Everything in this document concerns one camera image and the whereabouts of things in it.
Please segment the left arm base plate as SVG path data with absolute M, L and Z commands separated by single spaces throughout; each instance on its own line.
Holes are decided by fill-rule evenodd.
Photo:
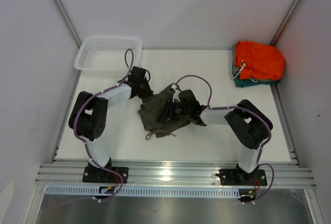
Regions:
M 128 175 L 129 175 L 129 168 L 128 167 L 112 167 L 113 171 L 117 172 L 122 178 L 123 183 L 127 183 Z M 110 173 L 108 171 L 102 170 L 100 168 L 94 167 L 88 164 L 84 168 L 84 173 L 82 177 L 82 182 L 84 183 L 111 183 L 115 184 L 121 183 L 121 179 L 118 175 L 114 173 Z

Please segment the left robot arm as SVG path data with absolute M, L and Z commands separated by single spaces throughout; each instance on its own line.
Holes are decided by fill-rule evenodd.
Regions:
M 144 99 L 153 95 L 150 78 L 147 69 L 134 66 L 115 86 L 95 94 L 86 91 L 78 94 L 68 125 L 83 142 L 89 157 L 84 183 L 127 183 L 129 169 L 112 166 L 112 159 L 99 138 L 106 129 L 109 108 L 134 97 Z

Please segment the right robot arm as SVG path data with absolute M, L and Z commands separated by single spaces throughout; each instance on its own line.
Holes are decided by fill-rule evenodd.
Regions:
M 249 100 L 212 108 L 200 104 L 188 89 L 180 92 L 178 99 L 165 102 L 157 121 L 173 123 L 181 117 L 198 126 L 228 125 L 243 146 L 235 168 L 235 182 L 230 185 L 247 185 L 257 178 L 262 150 L 271 139 L 273 124 Z

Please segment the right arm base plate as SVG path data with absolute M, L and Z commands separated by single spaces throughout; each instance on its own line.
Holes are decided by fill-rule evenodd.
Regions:
M 239 172 L 237 169 L 220 169 L 216 174 L 223 186 L 267 186 L 265 171 L 257 169 L 252 173 Z

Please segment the olive green shorts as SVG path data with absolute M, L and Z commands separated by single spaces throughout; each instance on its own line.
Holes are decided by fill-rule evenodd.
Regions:
M 156 138 L 175 136 L 174 131 L 191 124 L 191 120 L 185 116 L 175 118 L 172 121 L 158 120 L 159 115 L 166 106 L 167 100 L 173 100 L 174 94 L 171 92 L 172 89 L 172 84 L 170 84 L 160 93 L 142 99 L 138 115 L 140 116 L 145 131 L 148 131 L 148 134 L 145 136 L 146 140 L 150 140 L 153 135 L 155 135 Z

